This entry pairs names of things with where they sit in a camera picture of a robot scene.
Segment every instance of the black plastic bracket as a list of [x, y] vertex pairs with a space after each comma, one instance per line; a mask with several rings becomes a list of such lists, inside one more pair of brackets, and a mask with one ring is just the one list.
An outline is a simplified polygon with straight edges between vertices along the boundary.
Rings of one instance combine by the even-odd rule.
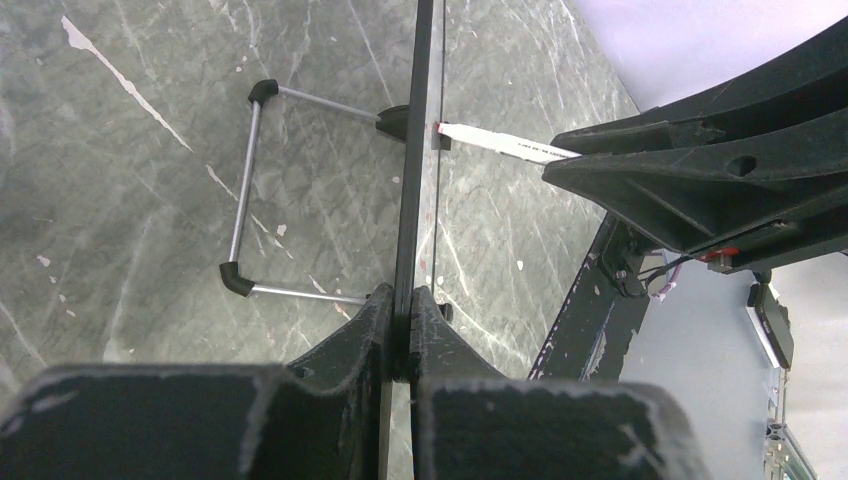
[[398, 105], [378, 113], [379, 120], [374, 127], [395, 140], [406, 143], [407, 124], [409, 123], [409, 105]]
[[238, 262], [225, 262], [218, 266], [221, 271], [221, 281], [227, 290], [237, 293], [242, 297], [250, 295], [256, 282], [248, 280], [238, 273]]
[[629, 273], [644, 260], [636, 253], [642, 251], [642, 241], [628, 230], [611, 214], [604, 217], [533, 362], [530, 380], [618, 380], [630, 341], [639, 333], [650, 301], [647, 295], [623, 293], [642, 288], [637, 275]]
[[247, 96], [247, 101], [251, 104], [258, 102], [260, 107], [265, 106], [265, 102], [269, 98], [280, 93], [280, 85], [273, 78], [260, 80], [253, 86], [253, 90]]

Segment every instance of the black connector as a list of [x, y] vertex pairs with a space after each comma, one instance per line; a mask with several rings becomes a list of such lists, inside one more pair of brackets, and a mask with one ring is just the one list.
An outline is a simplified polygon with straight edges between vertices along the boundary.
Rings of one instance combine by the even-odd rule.
[[221, 270], [221, 281], [227, 290], [237, 293], [242, 297], [250, 295], [256, 282], [248, 280], [238, 273], [238, 262], [226, 262], [218, 266]]
[[754, 272], [754, 279], [760, 283], [771, 283], [771, 269]]
[[280, 93], [280, 85], [273, 78], [260, 80], [253, 86], [253, 90], [247, 96], [247, 100], [253, 105], [254, 102], [259, 102], [260, 107], [265, 106], [265, 102]]
[[377, 120], [374, 127], [378, 132], [383, 132], [395, 140], [406, 142], [406, 129], [409, 123], [409, 105], [398, 105], [396, 107], [387, 108], [377, 114]]

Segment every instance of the gray marble floor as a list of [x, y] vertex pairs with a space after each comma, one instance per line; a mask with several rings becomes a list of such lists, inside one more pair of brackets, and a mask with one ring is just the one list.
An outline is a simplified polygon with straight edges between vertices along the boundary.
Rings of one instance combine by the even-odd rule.
[[[254, 82], [408, 101], [414, 4], [4, 0], [0, 402], [45, 365], [288, 361], [355, 307], [224, 290]], [[404, 147], [274, 99], [244, 271], [364, 295], [391, 281]]]
[[[444, 118], [547, 141], [635, 113], [570, 1], [448, 1]], [[0, 405], [47, 365], [286, 362], [355, 307], [226, 291], [254, 82], [408, 101], [411, 0], [0, 0]], [[302, 102], [263, 113], [244, 272], [391, 282], [403, 146]], [[601, 211], [536, 167], [442, 157], [437, 298], [523, 377]], [[398, 388], [391, 478], [411, 478]]]

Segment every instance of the metal bracket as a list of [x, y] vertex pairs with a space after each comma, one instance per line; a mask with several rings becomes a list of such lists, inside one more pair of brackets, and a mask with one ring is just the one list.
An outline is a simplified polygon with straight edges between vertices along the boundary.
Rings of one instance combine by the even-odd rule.
[[[385, 132], [388, 135], [404, 141], [406, 139], [405, 118], [408, 114], [408, 109], [401, 107], [393, 107], [379, 115], [374, 115], [369, 112], [364, 112], [347, 105], [325, 100], [315, 97], [307, 93], [298, 92], [290, 88], [280, 86], [276, 80], [267, 79], [256, 82], [250, 94], [247, 96], [248, 101], [253, 105], [253, 116], [250, 120], [250, 136], [247, 141], [247, 154], [244, 158], [244, 173], [241, 179], [241, 190], [238, 198], [238, 208], [236, 209], [236, 220], [233, 225], [233, 238], [230, 242], [230, 254], [226, 262], [219, 265], [221, 272], [221, 281], [224, 286], [231, 292], [237, 293], [243, 297], [247, 297], [251, 293], [274, 293], [277, 295], [286, 295], [289, 297], [313, 298], [318, 300], [329, 300], [332, 302], [351, 303], [355, 305], [364, 305], [365, 298], [348, 297], [342, 295], [330, 295], [324, 293], [304, 292], [300, 290], [292, 290], [288, 288], [273, 287], [263, 285], [241, 276], [239, 272], [239, 250], [241, 249], [241, 239], [244, 232], [244, 220], [247, 217], [247, 206], [250, 200], [250, 183], [253, 179], [253, 164], [256, 157], [256, 142], [259, 137], [259, 119], [262, 113], [262, 107], [265, 102], [271, 97], [278, 94], [307, 100], [309, 102], [322, 105], [324, 107], [354, 115], [366, 121], [375, 123], [375, 127], [380, 131], [390, 129], [390, 132]], [[392, 112], [391, 121], [386, 121], [388, 114]]]

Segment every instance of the silver metal rod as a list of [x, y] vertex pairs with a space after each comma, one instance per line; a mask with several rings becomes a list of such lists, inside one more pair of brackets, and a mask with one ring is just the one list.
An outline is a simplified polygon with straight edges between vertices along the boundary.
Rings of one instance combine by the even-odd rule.
[[253, 102], [253, 118], [250, 120], [250, 138], [247, 140], [247, 155], [244, 158], [244, 173], [241, 179], [239, 204], [236, 210], [236, 224], [233, 226], [233, 241], [230, 243], [230, 260], [238, 261], [241, 248], [241, 234], [244, 231], [244, 218], [247, 215], [247, 201], [250, 197], [250, 180], [253, 178], [253, 157], [256, 153], [256, 138], [259, 134], [259, 113], [262, 106]]
[[298, 92], [297, 90], [292, 90], [290, 88], [286, 88], [283, 86], [279, 87], [280, 93], [289, 97], [300, 98], [302, 100], [308, 100], [310, 102], [317, 103], [319, 105], [323, 105], [325, 107], [333, 108], [335, 110], [340, 110], [342, 112], [350, 113], [351, 115], [356, 115], [363, 120], [368, 120], [369, 122], [376, 122], [380, 119], [377, 115], [373, 113], [364, 112], [362, 110], [357, 110], [353, 107], [348, 107], [347, 105], [342, 105], [341, 103], [331, 102], [330, 100], [324, 100], [323, 98], [319, 98], [308, 93]]
[[277, 295], [287, 295], [289, 297], [314, 298], [317, 300], [330, 300], [333, 302], [351, 303], [354, 305], [365, 305], [367, 301], [364, 298], [343, 297], [341, 295], [328, 295], [326, 293], [301, 292], [299, 290], [289, 290], [287, 288], [269, 287], [267, 285], [256, 284], [250, 293], [276, 293]]

